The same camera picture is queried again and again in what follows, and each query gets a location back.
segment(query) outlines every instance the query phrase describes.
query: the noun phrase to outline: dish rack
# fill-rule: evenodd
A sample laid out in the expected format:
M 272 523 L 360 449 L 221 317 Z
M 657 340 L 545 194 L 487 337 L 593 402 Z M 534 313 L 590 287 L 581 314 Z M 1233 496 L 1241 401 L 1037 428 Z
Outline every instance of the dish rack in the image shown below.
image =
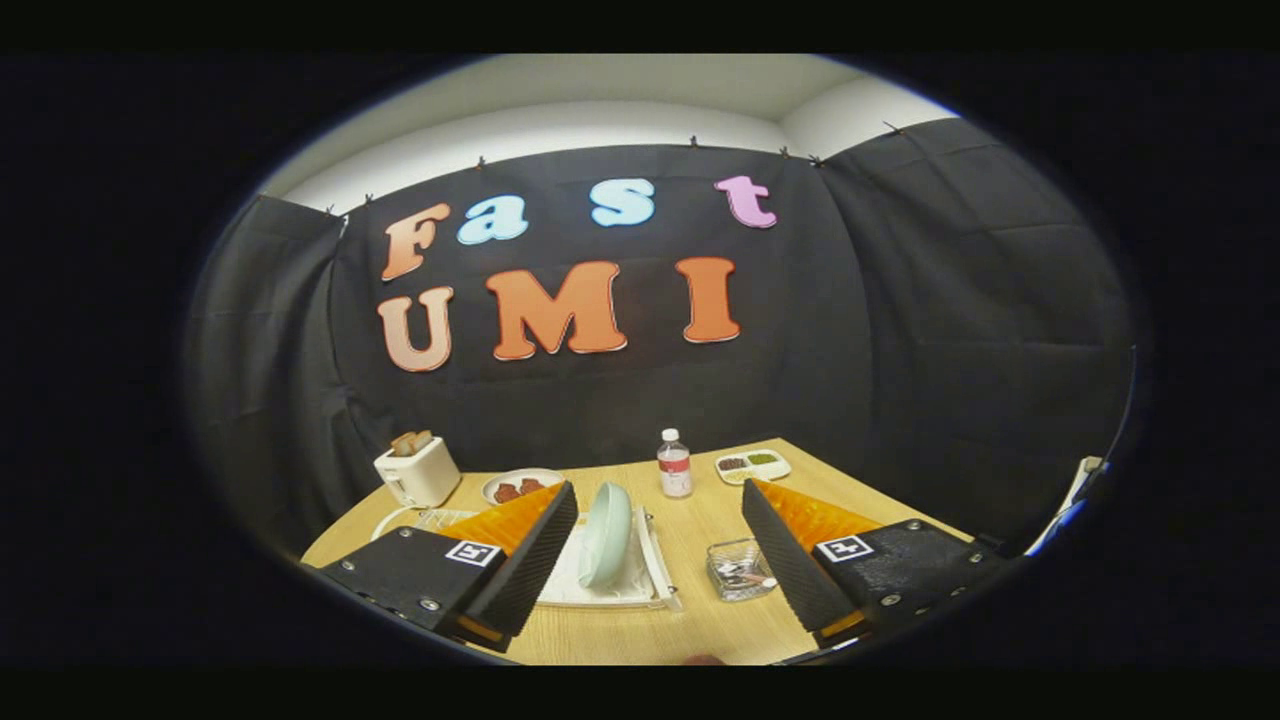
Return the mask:
M 458 520 L 475 515 L 466 510 L 428 510 L 420 514 L 415 528 L 439 532 Z M 662 557 L 658 536 L 653 527 L 653 515 L 644 507 L 632 510 L 631 539 L 627 546 L 622 570 L 618 578 L 603 588 L 584 588 L 577 582 L 577 565 L 582 551 L 582 538 L 586 530 L 586 514 L 577 518 L 577 524 L 570 532 L 556 568 L 547 578 L 538 605 L 558 607 L 648 607 L 684 611 L 677 597 L 676 585 Z

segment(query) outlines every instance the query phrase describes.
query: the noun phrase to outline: black fabric backdrop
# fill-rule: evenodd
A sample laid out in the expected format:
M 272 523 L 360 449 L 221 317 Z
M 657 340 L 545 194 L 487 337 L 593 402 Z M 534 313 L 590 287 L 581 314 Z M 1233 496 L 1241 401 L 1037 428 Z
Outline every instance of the black fabric backdrop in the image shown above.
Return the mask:
M 768 229 L 714 182 L 769 188 Z M 643 177 L 657 210 L 603 228 L 590 188 Z M 517 238 L 456 240 L 475 202 L 525 199 Z M 436 202 L 421 268 L 389 283 L 385 228 Z M 970 533 L 1047 520 L 1084 455 L 1102 455 L 1128 389 L 1130 329 L 1097 238 L 1033 168 L 964 120 L 869 141 L 822 167 L 723 149 L 637 146 L 495 163 L 374 199 L 342 218 L 257 202 L 215 250 L 192 307 L 193 413 L 232 506 L 298 555 L 378 487 L 390 438 L 430 428 L 463 470 L 650 457 L 782 436 Z M 676 261 L 723 256 L 741 336 L 694 345 Z M 529 269 L 554 295 L 607 260 L 618 352 L 500 363 L 484 281 Z M 451 286 L 452 355 L 408 373 L 375 309 Z M 700 478 L 701 482 L 717 482 Z

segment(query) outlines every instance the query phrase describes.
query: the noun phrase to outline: water bottle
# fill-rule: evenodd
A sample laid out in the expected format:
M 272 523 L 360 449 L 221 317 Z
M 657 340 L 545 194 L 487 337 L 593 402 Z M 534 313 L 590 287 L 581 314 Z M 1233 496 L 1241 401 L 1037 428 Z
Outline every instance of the water bottle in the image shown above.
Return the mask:
M 689 471 L 689 448 L 680 445 L 680 430 L 662 430 L 658 448 L 658 471 L 662 474 L 662 492 L 667 497 L 687 497 L 694 492 L 694 475 Z

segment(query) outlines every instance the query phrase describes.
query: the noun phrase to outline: toaster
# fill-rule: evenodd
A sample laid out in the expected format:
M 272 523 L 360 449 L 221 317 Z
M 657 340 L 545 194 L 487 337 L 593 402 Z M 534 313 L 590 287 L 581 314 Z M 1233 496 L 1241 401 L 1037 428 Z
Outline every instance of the toaster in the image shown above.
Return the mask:
M 462 473 L 439 436 L 408 457 L 397 457 L 394 450 L 388 450 L 374 460 L 374 469 L 396 501 L 406 507 L 438 507 L 462 482 Z

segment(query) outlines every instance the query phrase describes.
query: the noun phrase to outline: light green bowl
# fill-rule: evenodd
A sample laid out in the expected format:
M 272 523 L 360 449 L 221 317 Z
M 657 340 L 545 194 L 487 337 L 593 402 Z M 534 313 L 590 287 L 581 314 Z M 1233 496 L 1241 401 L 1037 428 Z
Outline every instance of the light green bowl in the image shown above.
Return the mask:
M 613 483 L 604 483 L 586 515 L 577 582 L 584 588 L 602 588 L 616 580 L 630 541 L 631 496 Z

